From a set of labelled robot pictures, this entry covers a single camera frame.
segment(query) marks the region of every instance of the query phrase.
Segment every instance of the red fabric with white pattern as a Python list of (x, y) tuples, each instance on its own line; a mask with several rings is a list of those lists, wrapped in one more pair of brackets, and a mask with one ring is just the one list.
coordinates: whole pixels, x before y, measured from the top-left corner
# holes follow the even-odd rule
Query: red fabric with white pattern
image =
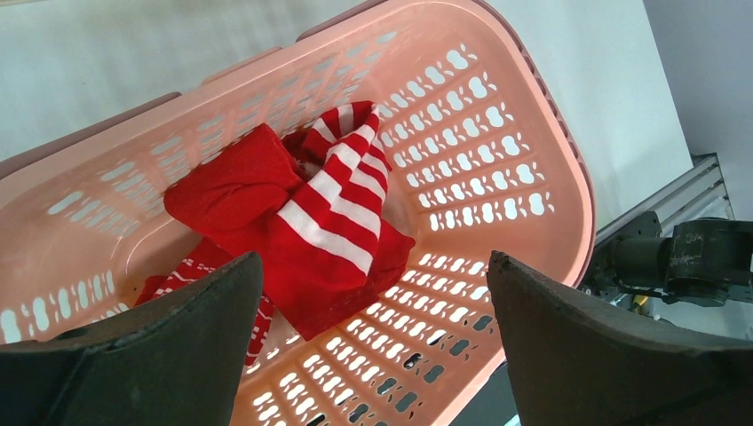
[(310, 340), (376, 302), (415, 244), (380, 216), (378, 126), (371, 102), (331, 110), (284, 144), (262, 124), (169, 188), (165, 209), (230, 258), (257, 251), (265, 294)]
[[(178, 268), (170, 275), (167, 277), (164, 275), (155, 275), (147, 278), (147, 282), (141, 291), (139, 300), (136, 301), (136, 305), (138, 306), (187, 286), (209, 275), (231, 260), (233, 258), (223, 249), (217, 247), (206, 238), (202, 238), (194, 250), (180, 262)], [(249, 348), (246, 350), (245, 364), (247, 366), (254, 363), (264, 346), (269, 327), (272, 325), (273, 314), (274, 305), (272, 301), (266, 295), (262, 295), (259, 301), (256, 321), (254, 322), (254, 330), (251, 333)]]

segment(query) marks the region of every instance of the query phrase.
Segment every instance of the white surface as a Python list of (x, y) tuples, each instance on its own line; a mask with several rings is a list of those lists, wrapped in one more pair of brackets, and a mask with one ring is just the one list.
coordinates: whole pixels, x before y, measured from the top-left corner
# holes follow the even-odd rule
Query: white surface
[(735, 216), (753, 220), (753, 2), (646, 0), (646, 9), (688, 146), (717, 153)]
[[(0, 158), (190, 91), (357, 3), (48, 0), (0, 8)], [(640, 0), (491, 4), (519, 32), (583, 152), (598, 225), (691, 168)]]

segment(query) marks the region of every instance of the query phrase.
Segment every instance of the red cloth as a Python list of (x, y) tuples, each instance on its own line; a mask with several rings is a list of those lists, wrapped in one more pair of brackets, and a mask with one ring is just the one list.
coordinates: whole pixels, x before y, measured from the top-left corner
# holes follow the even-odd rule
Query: red cloth
[(310, 340), (377, 300), (404, 271), (415, 242), (381, 219), (388, 165), (370, 102), (325, 113), (286, 138), (308, 182), (266, 125), (169, 188), (165, 208), (230, 256), (257, 251), (265, 293)]
[[(217, 268), (233, 260), (223, 249), (213, 242), (202, 238), (191, 253), (183, 259), (178, 268), (169, 276), (156, 275), (147, 278), (144, 289), (141, 291), (136, 305), (146, 303), (157, 297), (166, 295), (174, 290), (203, 278), (214, 272)], [(259, 302), (254, 330), (251, 334), (249, 349), (246, 351), (245, 363), (250, 366), (256, 360), (261, 348), (264, 346), (269, 327), (272, 325), (274, 305), (267, 296), (262, 296)]]

